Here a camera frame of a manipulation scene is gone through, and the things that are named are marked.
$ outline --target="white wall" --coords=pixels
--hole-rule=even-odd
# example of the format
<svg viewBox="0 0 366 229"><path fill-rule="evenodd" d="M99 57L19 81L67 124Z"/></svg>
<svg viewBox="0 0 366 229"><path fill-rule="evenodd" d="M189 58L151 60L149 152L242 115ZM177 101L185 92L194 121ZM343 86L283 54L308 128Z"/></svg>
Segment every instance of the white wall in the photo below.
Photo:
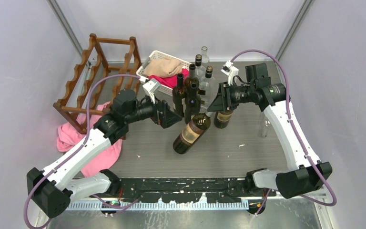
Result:
<svg viewBox="0 0 366 229"><path fill-rule="evenodd" d="M0 0L0 229L26 227L26 173L60 156L52 104L78 61L46 1Z"/></svg>
<svg viewBox="0 0 366 229"><path fill-rule="evenodd" d="M244 49L276 54L304 0L59 0L78 40L90 33L135 36L142 59L160 50L193 60L208 46L211 60L232 58ZM124 60L127 49L104 46L108 60ZM264 59L249 54L238 59Z"/></svg>
<svg viewBox="0 0 366 229"><path fill-rule="evenodd" d="M282 63L300 125L332 164L337 228L366 228L366 1L315 1Z"/></svg>

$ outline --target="bottle cap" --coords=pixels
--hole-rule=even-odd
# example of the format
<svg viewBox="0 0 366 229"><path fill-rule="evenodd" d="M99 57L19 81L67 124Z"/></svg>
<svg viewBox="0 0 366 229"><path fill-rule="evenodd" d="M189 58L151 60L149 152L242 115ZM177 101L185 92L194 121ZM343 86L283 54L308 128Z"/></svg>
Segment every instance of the bottle cap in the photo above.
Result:
<svg viewBox="0 0 366 229"><path fill-rule="evenodd" d="M196 60L195 60L195 65L198 67L198 66L201 66L201 60L202 60L202 56L200 54L197 54L196 55Z"/></svg>
<svg viewBox="0 0 366 229"><path fill-rule="evenodd" d="M212 66L207 66L207 68L205 69L205 77L207 79L211 78L213 75L213 67Z"/></svg>

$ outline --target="beige cloth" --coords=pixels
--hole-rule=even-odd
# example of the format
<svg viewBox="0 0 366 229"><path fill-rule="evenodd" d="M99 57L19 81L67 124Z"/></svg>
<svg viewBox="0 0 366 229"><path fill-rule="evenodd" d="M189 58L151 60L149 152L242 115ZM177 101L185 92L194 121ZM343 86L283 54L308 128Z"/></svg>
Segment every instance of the beige cloth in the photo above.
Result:
<svg viewBox="0 0 366 229"><path fill-rule="evenodd" d="M182 66L177 59L157 59L152 60L144 70L144 75L156 75L167 78L182 72Z"/></svg>

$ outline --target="cable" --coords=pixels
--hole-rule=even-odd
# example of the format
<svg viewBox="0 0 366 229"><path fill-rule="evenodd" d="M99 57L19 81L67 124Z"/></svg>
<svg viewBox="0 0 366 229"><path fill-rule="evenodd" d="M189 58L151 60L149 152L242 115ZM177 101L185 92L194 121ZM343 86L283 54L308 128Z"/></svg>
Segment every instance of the cable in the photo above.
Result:
<svg viewBox="0 0 366 229"><path fill-rule="evenodd" d="M36 191L36 189L42 184L42 182L44 182L49 176L51 176L51 174L53 174L55 171L57 171L61 166L63 166L66 162L68 162L72 157L74 157L86 144L86 142L89 139L89 131L90 131L90 116L89 116L89 107L90 107L90 103L91 103L91 94L94 91L94 89L103 81L108 80L110 78L115 78L115 77L120 77L120 76L129 76L129 77L133 77L133 78L137 78L139 79L140 77L137 75L130 75L130 74L117 74L117 75L110 75L107 76L106 78L103 78L101 80L99 80L97 83L95 83L95 85L93 87L90 88L87 97L87 101L86 101L86 126L87 126L87 131L86 131L86 136L85 136L85 140L83 141L82 145L75 150L75 152L73 152L68 158L66 158L65 160L63 160L61 163L59 163L53 170L51 170L50 172L47 173L47 175L45 175L41 180L39 180L37 182L37 184L31 189L29 195L27 196L26 202L24 203L24 208L23 208L23 219L24 222L26 223L26 226L30 229L43 229L44 227L46 227L49 222L51 221L51 219L49 219L44 225L40 226L40 227L35 227L33 226L30 221L29 221L29 217L27 215L27 210L29 208L29 203L31 200L31 197L34 195L34 192ZM130 205L127 205L125 208L123 208L123 210L120 210L119 212L124 212Z"/></svg>
<svg viewBox="0 0 366 229"><path fill-rule="evenodd" d="M144 97L140 100L140 105L142 105L142 102L143 102L144 100L146 101L146 96L144 96Z"/></svg>
<svg viewBox="0 0 366 229"><path fill-rule="evenodd" d="M234 81L235 81L235 78L238 78L238 80L239 80L241 83L243 83L243 84L250 84L249 82L244 82L244 81L242 80L242 78L241 78L239 75L234 76Z"/></svg>
<svg viewBox="0 0 366 229"><path fill-rule="evenodd" d="M260 210L262 210L263 205L266 203L266 201L267 201L267 197L269 196L270 191L271 191L271 189L269 188L269 190L267 191L266 195L264 196L264 199L263 199L262 204L260 205L259 209L258 209L258 210L256 211L256 213L254 214L256 217L257 217L257 214L259 214Z"/></svg>
<svg viewBox="0 0 366 229"><path fill-rule="evenodd" d="M322 173L319 171L319 169L316 167L315 163L313 162L312 158L308 155L308 150L306 149L306 146L304 144L304 142L302 141L301 139L301 136L299 135L295 125L294 125L294 122L293 120L291 119L291 112L290 112L290 88L289 88L289 83L288 83L288 78L287 78L287 74L285 73L284 71L284 68L283 66L280 64L280 62L275 58L273 57L271 54L267 53L267 52L264 52L262 50L257 50L257 49L249 49L249 50L245 50L245 51L242 51L240 53L238 53L236 56L234 56L232 59L231 59L231 62L234 62L234 60L244 54L244 53L247 53L247 52L258 52L258 53L261 53L261 54L264 54L268 57L270 57L276 64L277 66L280 68L280 71L283 73L283 77L284 77L284 81L285 81L285 86L286 86L286 93L285 93L285 109L287 111L287 116L288 116L288 120L290 122L290 125L294 131L294 134L296 136L296 138L298 139L298 142L299 144L301 145L301 148L302 150L304 151L305 153L305 156L306 158L308 159L309 163L311 164L312 168L314 168L315 172L318 174L318 177L322 180L323 184L326 186L327 190L329 191L330 195L332 196L332 203L325 203L325 202L322 202L322 201L319 201L319 200L316 200L316 199L313 199L311 197L308 197L306 195L301 195L302 197L310 200L310 201L313 201L315 203L318 203L318 204L321 204L321 205L324 205L324 206L329 206L329 207L332 207L334 205L336 205L337 203L337 197L335 195L335 192L333 191L333 189L330 187L329 183L326 181L326 179L323 177Z"/></svg>
<svg viewBox="0 0 366 229"><path fill-rule="evenodd" d="M98 197L97 195L92 195L94 197L96 197L97 199L99 199L99 201L104 204L105 206L109 207L109 208L114 208L114 205L111 205L111 204L108 204L106 203L106 201L104 201L103 199L101 199L100 197ZM136 200L134 200L132 203L124 206L124 207L118 207L118 208L115 208L115 209L122 209L120 211L117 211L115 214L113 215L117 215L117 214L120 214L120 213L123 213L125 210L127 210L127 208L131 207L132 205L134 205L136 202L138 202L138 198Z"/></svg>

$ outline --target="white bracket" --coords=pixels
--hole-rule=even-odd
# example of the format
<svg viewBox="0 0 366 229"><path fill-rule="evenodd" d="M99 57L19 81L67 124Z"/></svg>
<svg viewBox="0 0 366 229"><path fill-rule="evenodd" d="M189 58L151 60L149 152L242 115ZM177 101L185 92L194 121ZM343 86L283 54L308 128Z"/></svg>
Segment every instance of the white bracket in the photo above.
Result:
<svg viewBox="0 0 366 229"><path fill-rule="evenodd" d="M155 79L151 79L142 86L144 88L145 94L151 98L153 104L156 102L155 92L160 86L161 84Z"/></svg>
<svg viewBox="0 0 366 229"><path fill-rule="evenodd" d="M238 75L239 70L233 66L231 61L227 61L223 66L221 71L228 76L228 84L232 85L234 83L234 76Z"/></svg>

